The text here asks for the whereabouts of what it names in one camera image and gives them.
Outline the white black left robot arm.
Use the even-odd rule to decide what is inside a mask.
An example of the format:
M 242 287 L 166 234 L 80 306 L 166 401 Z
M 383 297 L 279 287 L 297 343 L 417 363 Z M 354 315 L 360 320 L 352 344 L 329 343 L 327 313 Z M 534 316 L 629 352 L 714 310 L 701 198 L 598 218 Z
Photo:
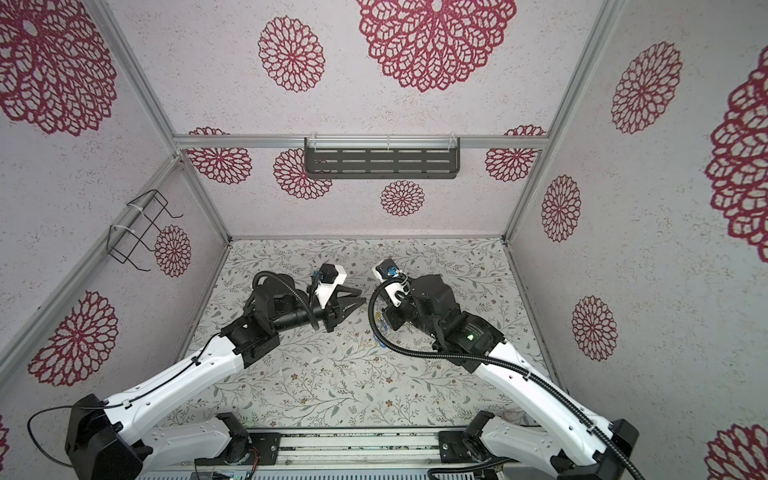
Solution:
M 332 332 L 365 305 L 347 287 L 342 267 L 325 264 L 305 291 L 286 274 L 255 275 L 242 314 L 197 352 L 147 381 L 105 400 L 90 394 L 71 409 L 65 452 L 80 479 L 136 479 L 185 461 L 237 465 L 251 459 L 253 441 L 231 412 L 195 424 L 159 422 L 211 385 L 236 375 L 280 344 L 283 331 L 311 326 Z

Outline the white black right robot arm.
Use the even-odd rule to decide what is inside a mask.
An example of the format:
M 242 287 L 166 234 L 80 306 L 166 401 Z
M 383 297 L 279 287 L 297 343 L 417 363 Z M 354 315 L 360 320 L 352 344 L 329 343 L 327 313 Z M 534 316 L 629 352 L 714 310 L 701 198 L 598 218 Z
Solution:
M 619 479 L 642 473 L 630 459 L 638 430 L 610 421 L 574 400 L 542 375 L 484 318 L 461 308 L 439 275 L 410 278 L 396 267 L 375 269 L 378 286 L 368 305 L 375 337 L 411 358 L 447 360 L 493 385 L 524 410 L 535 426 L 523 427 L 479 412 L 461 442 L 481 467 L 515 461 L 553 479 Z M 375 320 L 376 301 L 386 298 L 383 318 L 391 329 L 410 324 L 433 341 L 429 351 L 399 346 Z

